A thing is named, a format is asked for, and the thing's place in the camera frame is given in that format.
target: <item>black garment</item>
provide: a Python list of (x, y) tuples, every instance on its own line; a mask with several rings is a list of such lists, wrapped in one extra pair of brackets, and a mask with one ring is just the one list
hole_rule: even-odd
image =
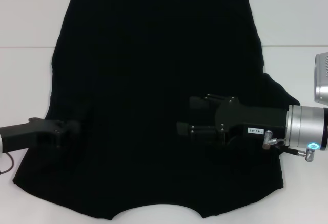
[(248, 0), (71, 0), (52, 60), (47, 119), (83, 122), (66, 150), (29, 149), (14, 182), (98, 218), (169, 203), (203, 217), (283, 187), (276, 151), (220, 151), (176, 135), (190, 96), (298, 105), (262, 71)]

